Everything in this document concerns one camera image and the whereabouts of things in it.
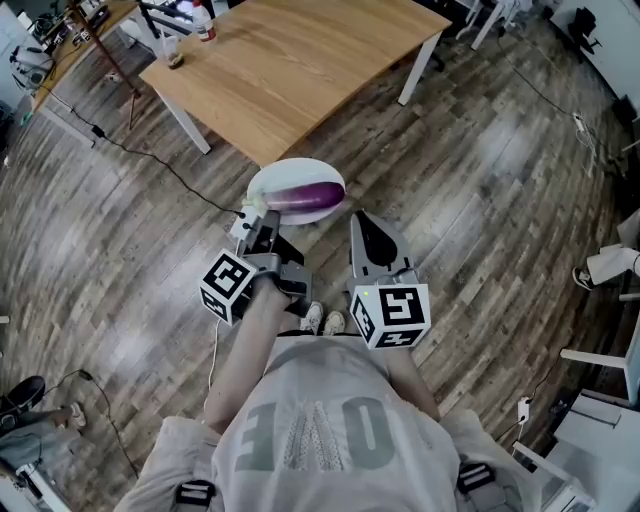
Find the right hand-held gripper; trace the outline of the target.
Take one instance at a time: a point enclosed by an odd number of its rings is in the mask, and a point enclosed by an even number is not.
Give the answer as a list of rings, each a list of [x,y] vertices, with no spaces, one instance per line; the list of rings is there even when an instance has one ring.
[[[371,350],[412,348],[431,327],[429,288],[404,237],[358,210],[350,221],[349,313]]]

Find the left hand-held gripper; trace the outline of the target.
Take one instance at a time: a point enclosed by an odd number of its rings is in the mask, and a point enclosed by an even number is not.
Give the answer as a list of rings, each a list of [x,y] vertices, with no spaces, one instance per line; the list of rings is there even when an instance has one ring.
[[[312,302],[312,274],[304,257],[279,234],[280,213],[245,205],[230,234],[247,240],[236,253],[223,249],[199,284],[204,307],[229,326],[241,320],[253,295],[254,282],[268,277],[290,299],[286,310],[306,315]]]

